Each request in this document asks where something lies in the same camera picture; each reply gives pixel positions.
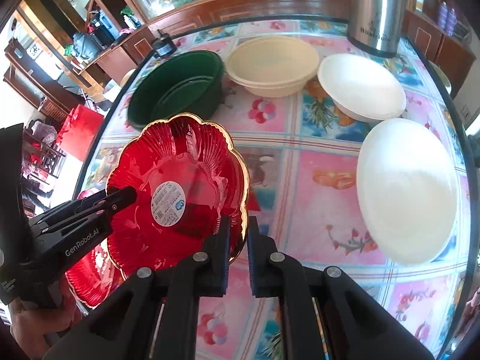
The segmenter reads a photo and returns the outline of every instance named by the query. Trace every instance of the silver cylinder container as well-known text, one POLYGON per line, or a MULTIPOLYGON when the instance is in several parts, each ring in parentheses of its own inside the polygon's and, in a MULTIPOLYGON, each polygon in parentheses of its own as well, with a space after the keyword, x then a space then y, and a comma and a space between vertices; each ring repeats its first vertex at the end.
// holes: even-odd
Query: silver cylinder container
POLYGON ((395 56, 406 5, 407 0, 350 0, 350 42, 374 56, 395 56))

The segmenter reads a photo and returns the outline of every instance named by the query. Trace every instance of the purple bottle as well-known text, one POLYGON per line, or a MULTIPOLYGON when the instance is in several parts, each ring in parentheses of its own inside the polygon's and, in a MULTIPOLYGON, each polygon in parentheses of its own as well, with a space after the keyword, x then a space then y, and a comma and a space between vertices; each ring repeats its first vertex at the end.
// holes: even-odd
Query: purple bottle
POLYGON ((447 33, 448 36, 453 35, 453 30, 455 29, 456 25, 457 25, 457 14, 455 13, 455 10, 452 8, 448 11, 447 22, 445 24, 445 32, 447 33))
POLYGON ((446 2, 444 1, 438 6, 438 18, 437 18, 437 24, 442 30, 445 29, 445 24, 447 22, 447 15, 448 15, 448 7, 446 2))

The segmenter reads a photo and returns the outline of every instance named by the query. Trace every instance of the round label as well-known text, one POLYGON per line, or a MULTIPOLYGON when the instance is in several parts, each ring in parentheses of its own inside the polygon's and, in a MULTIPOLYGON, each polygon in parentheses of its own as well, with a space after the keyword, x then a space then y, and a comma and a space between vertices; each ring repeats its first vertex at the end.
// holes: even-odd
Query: round label
POLYGON ((152 196, 152 216, 160 226, 176 224, 185 211, 185 192, 179 183, 166 181, 160 184, 152 196))

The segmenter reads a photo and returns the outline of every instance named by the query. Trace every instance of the silver screw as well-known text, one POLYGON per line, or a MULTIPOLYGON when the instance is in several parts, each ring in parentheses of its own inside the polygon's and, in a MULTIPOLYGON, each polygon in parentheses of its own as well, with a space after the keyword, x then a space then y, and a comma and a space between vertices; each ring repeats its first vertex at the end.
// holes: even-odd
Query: silver screw
POLYGON ((327 275, 329 275, 331 278, 339 278, 341 274, 342 271, 340 271, 340 268, 337 268, 336 266, 330 266, 327 269, 327 275))
POLYGON ((141 279, 145 279, 147 278, 148 276, 150 276, 152 274, 152 270, 146 266, 144 266, 143 268, 140 268, 138 271, 137 271, 137 276, 141 279))
POLYGON ((205 261, 208 258, 208 254, 206 254, 204 251, 198 251, 193 255, 193 259, 195 261, 205 261))
POLYGON ((285 254, 280 253, 279 251, 275 251, 270 255, 270 259, 273 262, 279 263, 285 259, 285 254))

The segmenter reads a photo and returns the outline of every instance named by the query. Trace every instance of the white wall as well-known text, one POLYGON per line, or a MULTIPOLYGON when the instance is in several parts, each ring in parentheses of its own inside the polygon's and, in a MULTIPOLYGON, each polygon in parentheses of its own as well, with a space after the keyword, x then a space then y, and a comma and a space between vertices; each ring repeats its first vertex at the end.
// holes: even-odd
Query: white wall
POLYGON ((475 54, 477 59, 473 63, 465 82, 453 100, 464 125, 472 120, 475 112, 480 107, 480 40, 474 32, 472 32, 470 50, 475 54))
POLYGON ((14 124, 26 124, 35 111, 35 107, 21 97, 15 89, 3 81, 3 75, 10 62, 3 50, 11 38, 11 19, 0 33, 0 128, 14 124))

